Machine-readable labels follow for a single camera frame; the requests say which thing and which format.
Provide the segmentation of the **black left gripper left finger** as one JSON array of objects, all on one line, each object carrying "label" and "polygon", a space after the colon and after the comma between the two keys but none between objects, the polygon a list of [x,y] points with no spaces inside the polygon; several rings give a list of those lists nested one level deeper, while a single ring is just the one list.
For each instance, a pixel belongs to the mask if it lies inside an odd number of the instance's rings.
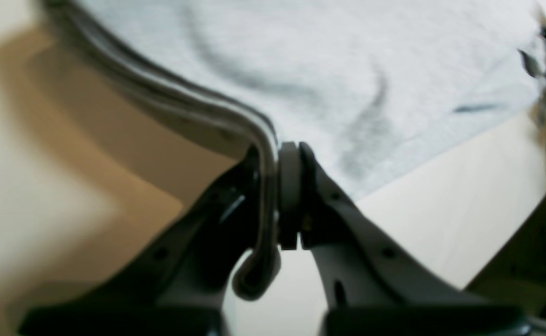
[{"label": "black left gripper left finger", "polygon": [[30,310],[23,336],[220,336],[222,301],[258,229],[258,153],[217,178],[191,209],[89,293]]}]

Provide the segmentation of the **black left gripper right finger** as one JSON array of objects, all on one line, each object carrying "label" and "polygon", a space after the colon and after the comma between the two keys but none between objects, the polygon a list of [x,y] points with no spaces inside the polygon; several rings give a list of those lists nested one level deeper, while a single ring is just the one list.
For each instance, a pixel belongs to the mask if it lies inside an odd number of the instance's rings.
[{"label": "black left gripper right finger", "polygon": [[456,289],[367,219],[304,142],[280,153],[278,242],[312,253],[322,336],[527,336],[522,310]]}]

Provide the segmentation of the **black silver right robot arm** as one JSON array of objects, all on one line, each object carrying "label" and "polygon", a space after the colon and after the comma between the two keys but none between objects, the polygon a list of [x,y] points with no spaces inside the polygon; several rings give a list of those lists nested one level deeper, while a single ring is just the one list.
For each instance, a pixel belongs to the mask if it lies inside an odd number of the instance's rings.
[{"label": "black silver right robot arm", "polygon": [[546,196],[466,290],[520,306],[546,335]]}]

